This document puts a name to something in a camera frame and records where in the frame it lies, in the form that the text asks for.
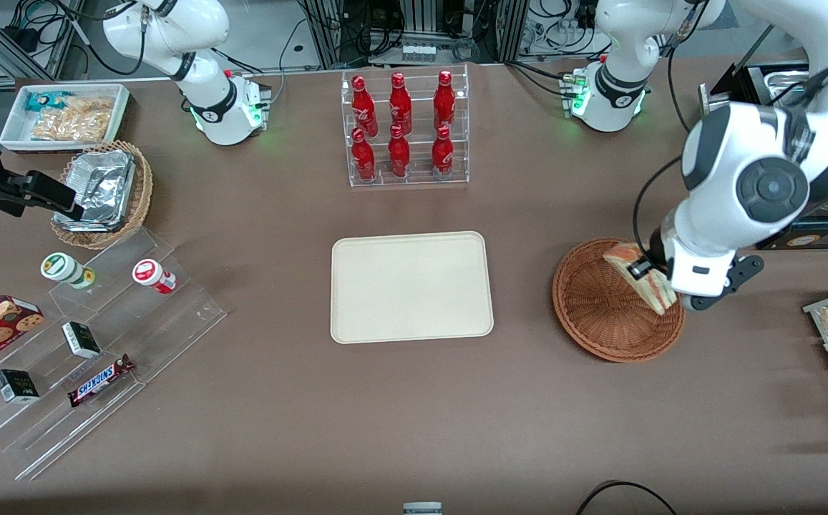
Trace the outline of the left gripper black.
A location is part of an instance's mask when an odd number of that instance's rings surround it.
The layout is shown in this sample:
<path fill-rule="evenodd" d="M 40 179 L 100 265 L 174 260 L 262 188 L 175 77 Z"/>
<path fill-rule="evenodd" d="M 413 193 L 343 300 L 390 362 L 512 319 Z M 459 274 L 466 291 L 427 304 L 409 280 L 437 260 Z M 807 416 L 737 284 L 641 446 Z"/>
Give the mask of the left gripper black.
<path fill-rule="evenodd" d="M 726 296 L 737 293 L 744 283 L 755 277 L 764 269 L 764 260 L 760 255 L 737 255 L 727 270 L 724 287 L 715 297 L 687 295 L 686 309 L 689 312 L 704 312 L 711 309 Z M 646 257 L 639 258 L 627 266 L 627 273 L 633 281 L 640 281 L 656 270 L 656 265 Z"/>

